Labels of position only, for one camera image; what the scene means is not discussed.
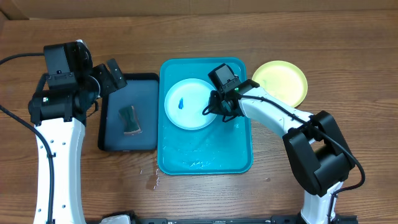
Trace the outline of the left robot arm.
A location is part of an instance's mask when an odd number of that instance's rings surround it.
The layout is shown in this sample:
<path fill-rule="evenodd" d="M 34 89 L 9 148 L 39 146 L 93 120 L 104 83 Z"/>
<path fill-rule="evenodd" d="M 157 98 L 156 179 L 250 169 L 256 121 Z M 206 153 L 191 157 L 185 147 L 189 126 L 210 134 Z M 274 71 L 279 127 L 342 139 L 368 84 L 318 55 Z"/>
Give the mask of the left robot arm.
<path fill-rule="evenodd" d="M 93 65 L 82 40 L 44 47 L 47 72 L 28 110 L 39 156 L 34 223 L 84 223 L 81 151 L 88 110 L 127 82 L 115 59 Z"/>

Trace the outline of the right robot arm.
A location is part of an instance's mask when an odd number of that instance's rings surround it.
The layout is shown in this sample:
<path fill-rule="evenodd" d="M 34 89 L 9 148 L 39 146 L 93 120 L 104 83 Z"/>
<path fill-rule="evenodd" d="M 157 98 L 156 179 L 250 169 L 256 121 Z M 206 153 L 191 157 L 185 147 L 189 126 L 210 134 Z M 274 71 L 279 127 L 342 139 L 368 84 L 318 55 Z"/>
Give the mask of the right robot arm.
<path fill-rule="evenodd" d="M 345 222 L 335 213 L 336 198 L 358 162 L 332 115 L 295 109 L 257 82 L 242 82 L 225 63 L 208 76 L 215 89 L 204 115 L 219 114 L 225 123 L 238 116 L 253 119 L 282 138 L 293 175 L 305 192 L 297 223 Z"/>

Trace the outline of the green scrubbing sponge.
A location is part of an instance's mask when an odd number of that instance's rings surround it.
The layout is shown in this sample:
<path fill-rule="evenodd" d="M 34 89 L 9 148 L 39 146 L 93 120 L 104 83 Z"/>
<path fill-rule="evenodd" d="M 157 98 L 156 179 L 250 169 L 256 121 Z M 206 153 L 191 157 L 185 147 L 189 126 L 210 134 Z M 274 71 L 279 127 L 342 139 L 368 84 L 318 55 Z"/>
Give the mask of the green scrubbing sponge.
<path fill-rule="evenodd" d="M 125 135 L 135 135 L 142 132 L 136 111 L 133 106 L 121 108 L 119 110 L 119 116 L 124 123 Z"/>

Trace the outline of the light blue plate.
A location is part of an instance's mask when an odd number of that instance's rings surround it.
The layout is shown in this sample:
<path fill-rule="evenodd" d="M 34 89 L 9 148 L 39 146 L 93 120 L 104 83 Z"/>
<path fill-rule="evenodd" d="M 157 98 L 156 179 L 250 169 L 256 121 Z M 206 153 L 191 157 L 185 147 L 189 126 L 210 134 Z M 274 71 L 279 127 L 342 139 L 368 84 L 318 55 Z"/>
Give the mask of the light blue plate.
<path fill-rule="evenodd" d="M 201 79 L 188 78 L 179 81 L 165 96 L 165 114 L 179 128 L 189 131 L 204 128 L 216 118 L 216 114 L 202 114 L 213 90 L 215 88 L 211 84 Z"/>

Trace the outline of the yellow-green plate front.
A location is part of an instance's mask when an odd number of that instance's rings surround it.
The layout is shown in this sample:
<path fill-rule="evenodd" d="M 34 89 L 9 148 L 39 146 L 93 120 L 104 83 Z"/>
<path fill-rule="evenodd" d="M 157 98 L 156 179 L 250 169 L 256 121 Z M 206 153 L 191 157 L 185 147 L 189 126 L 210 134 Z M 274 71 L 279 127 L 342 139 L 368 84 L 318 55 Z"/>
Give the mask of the yellow-green plate front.
<path fill-rule="evenodd" d="M 268 94 L 283 103 L 298 107 L 308 91 L 307 78 L 296 65 L 274 60 L 261 65 L 252 76 Z"/>

